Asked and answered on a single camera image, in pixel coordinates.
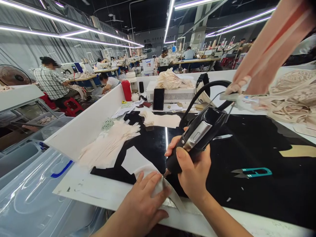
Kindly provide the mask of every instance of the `gray curtain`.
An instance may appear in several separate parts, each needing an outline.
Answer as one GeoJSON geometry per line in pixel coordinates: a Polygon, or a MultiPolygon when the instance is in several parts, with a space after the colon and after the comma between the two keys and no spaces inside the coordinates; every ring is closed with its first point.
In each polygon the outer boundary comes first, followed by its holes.
{"type": "MultiPolygon", "coordinates": [[[[27,0],[27,2],[39,6],[37,0],[27,0]]],[[[61,12],[50,0],[46,0],[46,2],[48,3],[48,10],[93,26],[89,16],[72,6],[66,5],[66,9],[61,12]]],[[[77,30],[77,28],[72,26],[60,24],[58,22],[54,22],[55,24],[53,24],[49,19],[4,5],[0,6],[0,22],[54,33],[77,30]]],[[[113,29],[109,25],[101,22],[101,26],[103,31],[113,33],[113,29]]],[[[127,39],[127,35],[122,32],[119,32],[119,34],[116,35],[127,39]]],[[[98,34],[91,32],[80,34],[78,37],[99,40],[98,34]]],[[[122,43],[115,38],[107,36],[105,36],[105,41],[110,43],[122,43]]],[[[0,64],[9,64],[18,67],[31,77],[32,75],[28,70],[30,68],[39,67],[39,57],[50,56],[58,63],[81,62],[81,58],[89,58],[87,53],[91,52],[93,58],[96,60],[97,58],[102,58],[101,51],[105,48],[106,47],[103,45],[88,42],[63,40],[19,32],[0,31],[0,64]]],[[[111,48],[113,48],[114,52],[123,52],[124,49],[116,46],[111,46],[111,48]]]]}

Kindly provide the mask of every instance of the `person's left hand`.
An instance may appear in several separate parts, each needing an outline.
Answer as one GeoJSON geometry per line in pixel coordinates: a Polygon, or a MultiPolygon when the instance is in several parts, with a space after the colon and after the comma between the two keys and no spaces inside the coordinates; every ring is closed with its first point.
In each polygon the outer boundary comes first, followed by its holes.
{"type": "Polygon", "coordinates": [[[110,217],[106,224],[94,235],[97,236],[145,236],[162,219],[168,218],[165,210],[159,210],[171,193],[171,187],[165,187],[156,196],[151,197],[162,175],[152,172],[145,178],[144,172],[138,176],[131,191],[110,217]]]}

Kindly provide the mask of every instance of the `red thermos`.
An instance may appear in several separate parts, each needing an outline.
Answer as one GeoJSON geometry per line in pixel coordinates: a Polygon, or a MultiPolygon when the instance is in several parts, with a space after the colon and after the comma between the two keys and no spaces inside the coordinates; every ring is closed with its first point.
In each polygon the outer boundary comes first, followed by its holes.
{"type": "Polygon", "coordinates": [[[131,84],[128,80],[122,81],[123,92],[126,101],[132,101],[131,84]]]}

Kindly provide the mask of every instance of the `black smartphone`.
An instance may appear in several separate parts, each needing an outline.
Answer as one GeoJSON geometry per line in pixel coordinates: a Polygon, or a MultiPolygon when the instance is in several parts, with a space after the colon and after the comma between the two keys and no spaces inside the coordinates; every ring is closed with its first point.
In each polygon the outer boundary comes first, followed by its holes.
{"type": "Polygon", "coordinates": [[[154,100],[153,100],[153,110],[164,110],[165,101],[165,89],[156,88],[154,89],[154,100]]]}

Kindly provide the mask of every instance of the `black work mat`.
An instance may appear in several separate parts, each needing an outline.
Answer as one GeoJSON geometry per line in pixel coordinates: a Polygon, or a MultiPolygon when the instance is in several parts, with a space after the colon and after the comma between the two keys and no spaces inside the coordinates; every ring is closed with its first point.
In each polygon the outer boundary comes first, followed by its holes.
{"type": "MultiPolygon", "coordinates": [[[[145,127],[139,112],[131,112],[124,119],[130,124],[139,122],[140,136],[126,141],[111,169],[93,168],[91,174],[134,184],[121,164],[126,150],[132,146],[161,172],[165,172],[166,128],[145,127]]],[[[155,114],[172,114],[155,112],[155,114]]],[[[181,135],[180,128],[167,128],[168,143],[181,135]]],[[[316,158],[282,157],[279,151],[291,145],[316,146],[278,122],[260,115],[231,115],[218,135],[232,134],[229,139],[214,140],[211,144],[212,165],[206,181],[207,190],[224,207],[241,210],[272,219],[314,228],[316,215],[314,186],[316,158]],[[266,167],[271,176],[250,179],[236,178],[235,169],[266,167]]],[[[187,197],[176,174],[167,180],[182,197],[187,197]]]]}

